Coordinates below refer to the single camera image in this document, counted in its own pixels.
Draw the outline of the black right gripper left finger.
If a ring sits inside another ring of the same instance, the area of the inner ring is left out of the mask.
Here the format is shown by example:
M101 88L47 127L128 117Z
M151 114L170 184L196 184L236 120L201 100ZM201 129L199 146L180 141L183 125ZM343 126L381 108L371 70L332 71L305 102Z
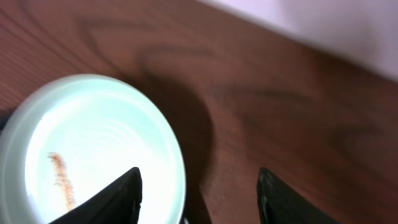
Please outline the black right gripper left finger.
M51 224L137 224L141 202L141 173L133 167Z

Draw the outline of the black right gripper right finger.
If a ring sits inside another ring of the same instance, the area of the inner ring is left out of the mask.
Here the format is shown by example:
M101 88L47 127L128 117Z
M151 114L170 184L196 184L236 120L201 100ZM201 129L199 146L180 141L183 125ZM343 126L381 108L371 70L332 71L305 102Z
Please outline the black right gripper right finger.
M257 205L262 224L338 224L265 167L259 169Z

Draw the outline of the green plate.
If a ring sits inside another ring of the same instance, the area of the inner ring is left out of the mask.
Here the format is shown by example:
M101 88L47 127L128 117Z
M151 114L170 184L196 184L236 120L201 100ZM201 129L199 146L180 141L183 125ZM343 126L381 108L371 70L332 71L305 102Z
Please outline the green plate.
M127 171L141 173L138 223L179 223L185 168L177 138L150 99L95 74L48 83L1 130L1 222L51 223Z

